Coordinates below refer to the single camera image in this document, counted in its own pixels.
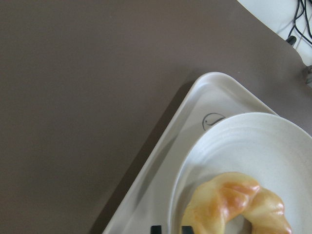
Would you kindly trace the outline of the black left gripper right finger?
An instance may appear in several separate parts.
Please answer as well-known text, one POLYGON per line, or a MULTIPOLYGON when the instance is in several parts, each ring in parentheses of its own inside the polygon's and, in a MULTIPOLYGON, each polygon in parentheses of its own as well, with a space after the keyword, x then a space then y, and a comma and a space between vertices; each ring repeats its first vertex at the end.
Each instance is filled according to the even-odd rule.
POLYGON ((181 227, 182 234, 194 234, 192 226, 182 226, 181 227))

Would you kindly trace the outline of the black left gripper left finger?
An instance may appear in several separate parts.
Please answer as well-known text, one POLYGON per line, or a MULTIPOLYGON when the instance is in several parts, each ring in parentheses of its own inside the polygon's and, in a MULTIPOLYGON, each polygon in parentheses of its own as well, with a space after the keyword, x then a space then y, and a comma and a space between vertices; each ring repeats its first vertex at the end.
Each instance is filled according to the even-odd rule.
POLYGON ((150 234, 161 234, 161 225, 153 225, 153 226, 151 226, 150 234))

